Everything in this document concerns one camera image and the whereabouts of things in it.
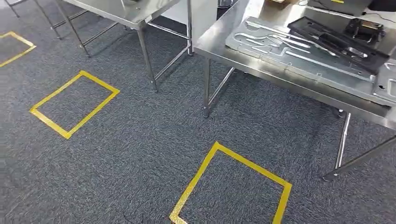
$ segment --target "metal plate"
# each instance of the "metal plate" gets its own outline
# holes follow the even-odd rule
[[[396,60],[390,59],[381,67],[373,95],[396,103]]]
[[[300,36],[281,31],[254,17],[244,20],[226,39],[226,46],[281,68],[381,105],[396,106],[396,97],[373,94],[376,76]]]

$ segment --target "black cable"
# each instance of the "black cable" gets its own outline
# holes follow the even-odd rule
[[[392,22],[392,23],[396,23],[395,21],[393,21],[393,20],[390,20],[390,19],[387,19],[387,18],[384,18],[384,17],[382,17],[380,14],[378,14],[378,13],[366,13],[366,12],[363,12],[361,15],[378,15],[381,19],[383,19],[383,20],[386,20],[386,21],[390,21],[390,22]]]

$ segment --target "gray carpet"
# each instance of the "gray carpet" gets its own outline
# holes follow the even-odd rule
[[[61,19],[51,1],[40,3]],[[200,56],[183,56],[154,93],[135,32],[117,25],[88,46],[93,57],[87,58],[67,26],[59,28],[63,40],[56,38],[33,1],[15,9],[20,19],[9,8],[0,10],[0,33],[12,30],[37,48],[0,68],[4,223],[169,223],[215,141],[293,184],[283,223],[396,223],[394,148],[337,181],[321,180],[334,166],[343,125],[330,106],[237,72],[204,119]],[[184,30],[165,18],[155,22]],[[86,39],[111,22],[87,13],[74,23]],[[159,71],[185,41],[147,27],[147,43]],[[120,93],[67,140],[29,109],[80,70]],[[227,68],[214,63],[212,70],[219,83]],[[108,94],[81,78],[39,110],[68,130]],[[345,160],[394,134],[352,117]],[[281,190],[217,152],[180,217],[268,223]]]

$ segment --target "yellow tape square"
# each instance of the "yellow tape square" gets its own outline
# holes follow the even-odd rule
[[[96,82],[97,84],[105,87],[106,89],[110,90],[112,94],[108,96],[102,103],[100,103],[93,111],[91,111],[86,117],[84,117],[76,126],[74,126],[70,131],[66,131],[63,128],[61,128],[59,125],[55,124],[51,119],[47,118],[44,114],[40,113],[38,111],[38,107],[47,102],[49,99],[52,97],[56,96],[58,93],[60,93],[62,90],[64,90],[66,87],[71,85],[73,82],[75,82],[78,78],[81,76],[85,76],[88,79]],[[54,129],[56,132],[58,132],[61,136],[69,139],[73,133],[75,133],[82,125],[84,125],[91,117],[93,117],[100,109],[102,109],[111,99],[113,99],[120,91],[111,85],[103,82],[102,80],[96,78],[95,76],[89,74],[86,71],[81,70],[74,78],[72,78],[69,82],[66,82],[63,86],[61,86],[59,89],[57,89],[55,92],[51,93],[48,95],[46,98],[42,99],[40,102],[38,102],[36,105],[30,109],[30,112],[34,114],[38,119],[40,119],[42,122],[44,122],[46,125],[50,126],[52,129]]]
[[[169,218],[172,222],[176,224],[187,224],[181,217],[179,217],[179,213],[182,210],[184,204],[186,203],[188,197],[190,196],[191,192],[194,190],[195,185],[197,185],[198,180],[201,178],[202,174],[205,172],[207,166],[209,165],[211,159],[214,157],[217,150],[224,152],[225,154],[231,156],[232,158],[236,159],[237,161],[245,164],[246,166],[254,169],[255,171],[259,172],[260,174],[268,177],[269,179],[275,181],[276,183],[283,186],[283,192],[281,194],[281,198],[279,200],[278,208],[276,209],[276,213],[274,219],[272,220],[273,224],[281,223],[283,213],[286,209],[286,203],[289,199],[289,194],[291,191],[291,183],[285,181],[284,179],[276,176],[275,174],[269,172],[268,170],[258,166],[257,164],[245,159],[244,157],[236,154],[235,152],[231,151],[230,149],[222,146],[220,143],[215,142],[212,146],[211,150],[206,155],[204,161],[202,162],[201,166],[199,167],[197,173],[193,177],[193,179],[188,184],[186,190],[181,195],[179,201],[176,203],[175,208],[171,212]]]
[[[32,42],[26,40],[25,38],[23,38],[23,37],[21,37],[19,35],[17,35],[13,31],[10,31],[10,32],[8,32],[6,34],[0,35],[0,38],[6,37],[6,36],[12,36],[13,38],[17,39],[18,41],[21,41],[24,44],[28,45],[30,48],[28,48],[26,51],[23,51],[22,53],[19,53],[19,54],[15,55],[14,57],[11,57],[10,59],[6,60],[5,62],[1,63],[0,64],[0,68],[3,67],[4,65],[8,64],[8,63],[11,63],[11,62],[15,61],[18,58],[24,56],[25,54],[29,53],[31,50],[36,48],[36,46]]]

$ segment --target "stainless steel table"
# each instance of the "stainless steel table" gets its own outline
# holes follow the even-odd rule
[[[310,18],[318,20],[333,29],[343,30],[349,19],[310,9],[306,6],[289,5],[284,10],[266,4],[268,0],[239,0],[236,2],[216,23],[214,23],[202,35],[194,51],[205,57],[204,63],[204,117],[209,116],[210,105],[219,93],[220,89],[232,75],[234,69],[239,69],[256,77],[269,80],[283,88],[311,97],[328,105],[347,111],[344,130],[341,136],[335,169],[324,176],[325,180],[332,179],[342,172],[350,170],[352,167],[368,160],[372,156],[380,153],[396,143],[396,136],[384,143],[368,150],[363,155],[341,164],[344,151],[347,129],[351,114],[360,116],[366,120],[375,122],[384,127],[396,130],[396,108],[382,106],[368,100],[364,100],[352,94],[332,88],[328,85],[305,78],[298,74],[285,73],[280,68],[266,63],[258,58],[254,58],[225,46],[226,38],[233,29],[247,17],[252,16],[278,25],[288,30],[287,25],[308,15]],[[386,38],[378,47],[379,50],[389,53],[396,45],[396,25],[388,29]],[[215,60],[232,68],[219,84],[214,93],[210,96],[210,60]]]
[[[67,16],[66,11],[62,7],[62,0],[55,0],[59,10],[65,18],[65,21],[69,24],[73,33],[75,34],[80,47],[84,50],[84,52],[89,56],[88,51],[85,46],[89,44],[91,41],[96,39],[98,36],[102,35],[118,23],[123,24],[125,27],[129,27],[131,29],[137,30],[139,41],[141,45],[141,49],[143,51],[144,60],[146,62],[146,67],[148,71],[148,76],[151,79],[151,83],[153,85],[154,91],[158,91],[156,80],[184,53],[188,52],[189,55],[192,55],[192,29],[191,29],[191,0],[187,0],[187,15],[188,15],[188,24],[187,24],[187,35],[180,34],[171,29],[161,27],[159,25],[151,23],[151,21],[166,10],[171,8],[173,5],[177,4],[180,0],[63,0],[80,8],[83,8],[87,11],[98,14],[102,17],[113,20],[114,23],[105,28],[103,31],[94,35],[86,41],[82,41],[79,37],[76,29],[74,28],[71,19]],[[172,33],[179,37],[182,37],[187,40],[187,46],[180,51],[175,58],[173,58],[160,72],[154,75],[151,63],[149,59],[149,54],[147,52],[146,43],[144,40],[144,28],[146,25],[151,25],[158,29],[164,30],[166,32]]]

